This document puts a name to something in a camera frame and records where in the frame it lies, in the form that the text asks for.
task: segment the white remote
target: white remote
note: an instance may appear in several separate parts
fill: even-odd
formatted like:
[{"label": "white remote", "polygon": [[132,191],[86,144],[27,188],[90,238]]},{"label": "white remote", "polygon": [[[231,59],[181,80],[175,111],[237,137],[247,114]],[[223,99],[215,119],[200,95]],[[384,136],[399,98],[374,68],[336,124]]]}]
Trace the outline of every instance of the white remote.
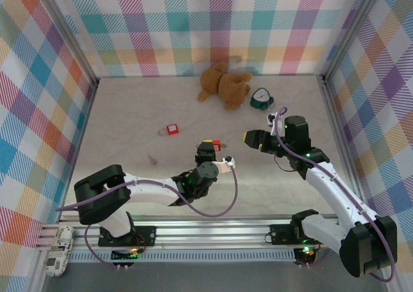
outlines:
[{"label": "white remote", "polygon": [[72,250],[74,233],[75,230],[71,226],[61,226],[57,229],[54,244],[47,254],[47,276],[59,277],[65,272]]}]

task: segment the metal floor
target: metal floor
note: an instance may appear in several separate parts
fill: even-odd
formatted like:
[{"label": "metal floor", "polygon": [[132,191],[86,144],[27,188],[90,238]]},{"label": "metal floor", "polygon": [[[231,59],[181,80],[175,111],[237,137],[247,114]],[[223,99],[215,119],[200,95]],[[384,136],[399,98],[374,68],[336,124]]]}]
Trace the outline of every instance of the metal floor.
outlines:
[{"label": "metal floor", "polygon": [[[218,96],[198,103],[198,77],[102,79],[86,127],[72,183],[65,204],[76,202],[73,185],[111,164],[141,177],[169,178],[195,166],[196,144],[203,139],[221,139],[228,148],[218,157],[236,160],[239,198],[229,215],[293,214],[313,208],[332,213],[321,195],[297,173],[281,171],[274,157],[249,148],[243,133],[268,130],[268,112],[249,105],[252,93],[265,87],[276,106],[288,107],[287,115],[303,115],[314,146],[330,157],[345,179],[339,153],[315,76],[253,77],[252,90],[238,110],[224,110]],[[176,123],[180,133],[159,136],[158,130]],[[279,159],[289,169],[286,159]],[[224,210],[234,195],[230,173],[220,175],[207,197],[194,206],[208,213]],[[133,215],[193,215],[188,207],[169,208],[155,204],[129,204]]]}]

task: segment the small red box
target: small red box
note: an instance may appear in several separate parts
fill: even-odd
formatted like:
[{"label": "small red box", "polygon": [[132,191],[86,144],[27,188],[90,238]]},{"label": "small red box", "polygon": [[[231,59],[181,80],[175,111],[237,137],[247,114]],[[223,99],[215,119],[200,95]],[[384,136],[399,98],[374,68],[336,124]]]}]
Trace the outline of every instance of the small red box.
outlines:
[{"label": "small red box", "polygon": [[168,130],[168,135],[173,135],[173,134],[178,134],[178,126],[176,124],[170,124],[169,126],[166,127]]}]

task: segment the plaid fabric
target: plaid fabric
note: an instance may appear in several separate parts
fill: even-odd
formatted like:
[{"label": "plaid fabric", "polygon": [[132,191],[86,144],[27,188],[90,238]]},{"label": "plaid fabric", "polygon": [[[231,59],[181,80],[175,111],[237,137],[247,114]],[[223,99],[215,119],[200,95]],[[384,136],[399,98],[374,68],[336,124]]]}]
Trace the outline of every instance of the plaid fabric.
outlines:
[{"label": "plaid fabric", "polygon": [[255,75],[319,73],[346,5],[346,0],[65,1],[76,11],[56,0],[92,66],[110,77],[200,75],[218,61]]},{"label": "plaid fabric", "polygon": [[336,40],[334,41],[334,45],[330,50],[330,53],[328,54],[327,60],[324,63],[323,69],[321,71],[321,75],[325,75],[325,73],[328,70],[328,67],[331,65],[332,60],[337,54],[338,48],[340,47],[341,43],[344,40],[345,34],[350,27],[350,25],[353,23],[354,18],[357,16],[357,11],[359,10],[363,0],[355,0],[353,3],[353,6],[348,13],[345,22],[343,23],[343,26],[341,27]]},{"label": "plaid fabric", "polygon": [[332,91],[368,203],[398,224],[398,266],[407,279],[413,274],[412,76],[413,1],[377,0]]},{"label": "plaid fabric", "polygon": [[0,291],[21,291],[92,87],[39,0],[0,0]]}]

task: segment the clock face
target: clock face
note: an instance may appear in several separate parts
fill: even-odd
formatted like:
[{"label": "clock face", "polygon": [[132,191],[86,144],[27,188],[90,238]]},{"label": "clock face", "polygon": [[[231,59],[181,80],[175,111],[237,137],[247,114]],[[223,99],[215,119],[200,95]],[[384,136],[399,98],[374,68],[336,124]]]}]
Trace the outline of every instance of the clock face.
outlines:
[{"label": "clock face", "polygon": [[253,98],[259,102],[268,102],[270,99],[270,94],[268,91],[266,91],[264,88],[258,89],[254,95]]}]

